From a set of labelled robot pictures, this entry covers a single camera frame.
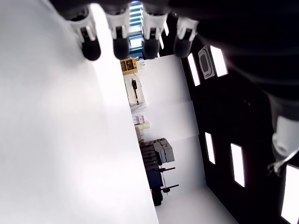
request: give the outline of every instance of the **rectangular light panel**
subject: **rectangular light panel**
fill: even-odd
[[[281,216],[290,224],[299,219],[299,168],[286,166],[285,196]]]
[[[207,146],[207,154],[209,156],[209,161],[215,164],[215,155],[214,155],[214,149],[212,143],[212,136],[207,132],[205,134],[206,134],[206,146]]]
[[[169,29],[168,29],[168,26],[167,26],[166,21],[164,21],[164,30],[165,30],[166,36],[168,36],[168,34],[169,34]]]
[[[233,167],[235,181],[242,187],[245,187],[244,179],[244,165],[243,165],[243,153],[242,148],[235,144],[230,144],[233,156]]]
[[[159,37],[159,41],[160,41],[160,44],[161,44],[161,48],[164,49],[164,43],[163,43],[161,35]]]
[[[220,77],[228,74],[228,69],[226,68],[225,60],[221,49],[211,46],[211,52],[217,76]]]
[[[189,54],[189,56],[188,56],[188,62],[189,62],[190,70],[191,70],[191,73],[192,73],[194,85],[198,86],[200,84],[200,80],[199,80],[199,76],[198,76],[198,73],[197,73],[197,69],[196,69],[196,66],[195,66],[195,61],[194,61],[194,57],[193,57],[192,53]]]

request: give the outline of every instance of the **cable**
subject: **cable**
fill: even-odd
[[[276,138],[276,133],[273,134],[272,139],[275,139],[275,138]],[[278,146],[277,146],[276,141],[273,141],[273,145],[274,145],[276,151],[278,151]],[[276,174],[279,174],[279,173],[280,173],[280,168],[281,168],[286,162],[288,162],[291,158],[293,158],[294,155],[295,155],[297,152],[299,152],[299,148],[297,148],[294,152],[292,152],[292,153],[291,153],[288,157],[286,157],[285,159],[270,164],[270,165],[268,166],[268,169],[271,169],[271,168],[273,167],[274,172],[275,172]]]

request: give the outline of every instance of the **cardboard box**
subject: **cardboard box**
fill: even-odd
[[[143,126],[142,126],[142,125],[135,125],[135,127],[139,128],[139,130],[142,130],[142,129],[143,129]]]
[[[150,123],[147,121],[144,124],[142,124],[143,129],[145,128],[149,128],[150,127]]]
[[[134,123],[134,125],[138,125],[139,124],[138,117],[133,117],[133,123]]]
[[[138,116],[138,122],[139,124],[143,124],[145,122],[144,116]]]

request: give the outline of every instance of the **white panel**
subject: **white panel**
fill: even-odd
[[[172,188],[169,196],[177,196],[206,185],[199,138],[193,136],[177,141],[171,141],[175,161],[167,162],[163,168],[172,168],[164,173],[166,186],[179,184]]]
[[[238,224],[208,187],[169,197],[163,193],[156,211],[160,224]]]
[[[299,168],[286,166],[285,196],[281,216],[290,224],[299,219]]]
[[[211,52],[217,76],[220,77],[226,75],[228,73],[228,69],[226,68],[225,60],[221,49],[211,46]]]
[[[188,56],[188,62],[189,62],[190,70],[191,70],[191,73],[192,73],[194,85],[198,86],[200,84],[200,80],[199,80],[199,76],[198,76],[198,73],[197,73],[197,69],[196,69],[196,66],[195,66],[195,61],[194,61],[194,57],[193,57],[192,53],[189,54],[189,56]]]
[[[161,48],[164,49],[164,43],[163,43],[163,40],[162,40],[161,36],[159,37],[159,40],[160,40]]]
[[[138,67],[145,102],[148,107],[190,101],[190,93],[182,65],[175,55],[145,60]]]
[[[205,133],[206,135],[206,146],[207,146],[207,153],[209,156],[209,161],[213,164],[215,164],[215,155],[214,155],[214,149],[213,149],[213,142],[212,142],[212,136],[209,133]]]
[[[166,36],[168,36],[168,34],[169,34],[169,29],[168,29],[168,26],[167,26],[166,21],[164,22],[164,30],[165,30]]]
[[[49,1],[1,3],[0,222],[158,224],[104,11],[90,62]]]
[[[230,146],[232,149],[235,181],[242,187],[245,187],[242,148],[235,144],[230,144]]]

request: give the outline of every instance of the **white wall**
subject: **white wall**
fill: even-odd
[[[160,224],[237,224],[209,188],[164,197],[156,211]]]
[[[142,131],[145,141],[166,138],[175,161],[163,164],[169,196],[179,195],[206,184],[198,127],[182,62],[174,55],[145,60],[138,64],[138,76],[147,104],[135,115],[143,115],[151,127]]]
[[[46,1],[2,3],[1,223],[157,224],[103,11],[91,63]]]

